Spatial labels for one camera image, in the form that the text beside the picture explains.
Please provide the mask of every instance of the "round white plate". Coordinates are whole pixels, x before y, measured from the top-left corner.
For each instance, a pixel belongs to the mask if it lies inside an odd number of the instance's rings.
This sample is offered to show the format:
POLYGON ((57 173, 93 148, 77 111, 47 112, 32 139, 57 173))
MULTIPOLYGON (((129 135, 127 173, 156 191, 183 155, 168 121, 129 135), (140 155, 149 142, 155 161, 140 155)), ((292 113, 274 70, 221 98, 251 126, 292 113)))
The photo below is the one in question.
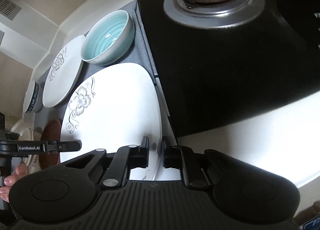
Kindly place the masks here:
POLYGON ((103 148, 114 153, 149 137, 149 167, 132 169, 130 179, 153 180, 161 151, 161 116, 149 73, 135 63, 107 67, 86 79, 72 94, 61 141, 79 140, 78 152, 60 153, 61 162, 103 148))
POLYGON ((54 59, 44 84, 44 107, 51 108, 59 104, 74 87, 83 65, 81 47, 84 39, 84 35, 74 38, 54 59))

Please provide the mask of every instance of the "gas stove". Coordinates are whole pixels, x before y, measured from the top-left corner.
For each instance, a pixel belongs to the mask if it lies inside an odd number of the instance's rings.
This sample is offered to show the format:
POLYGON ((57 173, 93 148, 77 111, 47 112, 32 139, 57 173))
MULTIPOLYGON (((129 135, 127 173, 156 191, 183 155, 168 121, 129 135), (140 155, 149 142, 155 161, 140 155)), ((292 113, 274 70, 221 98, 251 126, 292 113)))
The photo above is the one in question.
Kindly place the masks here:
POLYGON ((176 137, 320 90, 320 0, 139 0, 176 137))
POLYGON ((181 25, 216 29, 252 21, 264 4, 264 0, 164 0, 164 12, 181 25))

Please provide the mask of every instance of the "metal screw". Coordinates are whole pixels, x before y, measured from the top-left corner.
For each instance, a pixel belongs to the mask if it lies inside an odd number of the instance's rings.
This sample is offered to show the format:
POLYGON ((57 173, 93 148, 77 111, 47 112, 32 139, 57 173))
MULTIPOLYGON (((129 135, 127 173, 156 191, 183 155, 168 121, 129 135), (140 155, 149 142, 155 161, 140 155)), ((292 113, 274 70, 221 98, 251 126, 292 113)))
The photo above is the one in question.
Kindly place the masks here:
POLYGON ((103 181, 103 184, 106 186, 106 187, 115 187, 119 184, 119 181, 117 181, 116 179, 114 178, 109 178, 109 179, 105 179, 103 181))
POLYGON ((207 186, 207 183, 203 180, 197 179, 197 180, 190 182, 190 185, 195 188, 203 188, 203 187, 207 186))

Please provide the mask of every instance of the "air vent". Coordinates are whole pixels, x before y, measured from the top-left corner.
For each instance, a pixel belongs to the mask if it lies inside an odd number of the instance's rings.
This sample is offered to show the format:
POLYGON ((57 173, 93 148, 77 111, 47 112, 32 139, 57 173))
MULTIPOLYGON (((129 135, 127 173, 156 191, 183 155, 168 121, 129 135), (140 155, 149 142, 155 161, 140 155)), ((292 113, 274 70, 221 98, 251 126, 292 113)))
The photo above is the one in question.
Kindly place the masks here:
POLYGON ((13 20, 20 10, 21 7, 17 6, 10 0, 0 0, 0 14, 6 18, 13 20))

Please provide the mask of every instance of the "blue and white bowl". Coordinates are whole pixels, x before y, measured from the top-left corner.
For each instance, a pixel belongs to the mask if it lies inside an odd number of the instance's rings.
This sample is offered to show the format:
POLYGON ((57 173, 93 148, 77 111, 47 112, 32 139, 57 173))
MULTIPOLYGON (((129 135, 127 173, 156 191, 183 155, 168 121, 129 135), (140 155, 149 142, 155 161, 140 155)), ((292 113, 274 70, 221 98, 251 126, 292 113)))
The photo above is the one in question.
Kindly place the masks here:
POLYGON ((29 83, 26 95, 23 101, 24 113, 36 113, 43 107, 42 104, 43 88, 34 80, 29 83))
POLYGON ((99 22, 87 34, 81 50, 84 61, 104 66, 121 58, 130 48, 135 27, 124 10, 114 11, 99 22))

